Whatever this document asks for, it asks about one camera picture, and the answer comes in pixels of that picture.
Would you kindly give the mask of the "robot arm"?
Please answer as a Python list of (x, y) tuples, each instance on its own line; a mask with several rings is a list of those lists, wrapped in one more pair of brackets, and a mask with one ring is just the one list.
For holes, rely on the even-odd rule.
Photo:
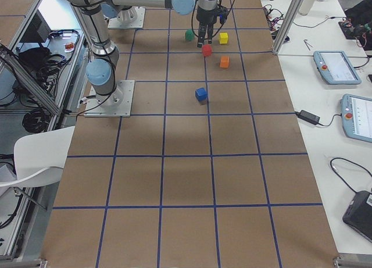
[(108, 27), (100, 5), (93, 8), (80, 8), (81, 18), (93, 58), (85, 70), (88, 81), (95, 90), (97, 103), (108, 108), (120, 101), (122, 94), (117, 88), (116, 65), (119, 50), (110, 39)]
[(102, 12), (102, 4), (113, 8), (127, 6), (144, 6), (175, 10), (180, 15), (187, 15), (197, 9), (196, 19), (199, 22), (197, 47), (204, 41), (212, 43), (213, 28), (217, 21), (221, 25), (227, 20), (229, 10), (221, 0), (67, 0), (77, 10), (77, 17), (84, 34), (90, 39), (94, 54), (103, 56), (114, 52), (116, 46), (111, 41)]

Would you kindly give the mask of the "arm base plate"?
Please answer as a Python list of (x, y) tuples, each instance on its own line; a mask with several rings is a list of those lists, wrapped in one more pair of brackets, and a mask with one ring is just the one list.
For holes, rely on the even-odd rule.
[(116, 17), (108, 22), (110, 30), (132, 30), (141, 29), (144, 26), (145, 8), (132, 6), (130, 9), (122, 10)]
[(133, 104), (133, 94), (135, 81), (120, 80), (116, 82), (116, 90), (102, 105), (106, 97), (99, 96), (87, 101), (84, 116), (85, 117), (130, 117), (131, 106)]

